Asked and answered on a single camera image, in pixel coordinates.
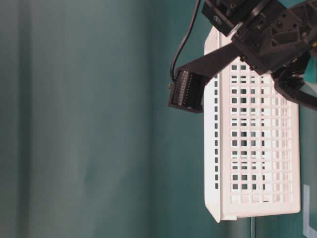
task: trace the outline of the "black cable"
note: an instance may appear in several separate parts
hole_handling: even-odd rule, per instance
[[[198,10],[199,10],[199,6],[200,6],[200,3],[201,3],[201,0],[197,0],[196,2],[196,6],[195,6],[195,9],[194,9],[194,13],[193,13],[193,16],[192,16],[192,20],[190,22],[190,25],[189,25],[189,28],[188,28],[188,31],[186,33],[186,35],[184,36],[175,56],[174,56],[174,59],[173,59],[173,62],[170,66],[170,77],[172,78],[173,81],[176,81],[176,77],[174,75],[174,70],[175,70],[175,65],[176,65],[176,62],[178,60],[178,57],[180,55],[180,53],[182,52],[190,34],[192,33],[192,30],[193,30],[193,27],[194,27],[194,24],[195,24],[195,21],[196,21],[196,17],[197,17],[197,13],[198,13]]]

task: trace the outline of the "screw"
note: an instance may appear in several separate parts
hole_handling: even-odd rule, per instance
[[[251,70],[251,71],[254,71],[255,69],[257,69],[257,67],[256,67],[255,65],[253,65],[253,66],[250,67],[250,70]]]
[[[241,61],[241,62],[244,62],[244,61],[246,61],[246,59],[247,59],[247,58],[246,58],[245,56],[242,56],[242,57],[240,58],[240,61]]]
[[[277,26],[281,26],[281,25],[282,25],[282,22],[281,22],[280,20],[277,20],[277,21],[276,21],[276,25],[277,25]]]

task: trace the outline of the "white plastic basket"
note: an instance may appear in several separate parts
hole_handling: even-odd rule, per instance
[[[215,29],[209,53],[228,44]],[[205,90],[205,203],[217,222],[300,211],[299,110],[236,59]]]

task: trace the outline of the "teal wall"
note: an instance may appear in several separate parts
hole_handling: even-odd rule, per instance
[[[0,237],[150,237],[146,0],[0,3]]]

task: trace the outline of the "teal backdrop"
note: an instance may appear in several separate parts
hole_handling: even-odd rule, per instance
[[[166,106],[194,4],[0,2],[0,237],[250,237],[250,219],[216,224],[205,208],[203,116]],[[200,14],[179,64],[210,29]],[[312,196],[316,119],[301,109]],[[301,237],[301,217],[257,218],[255,234]]]

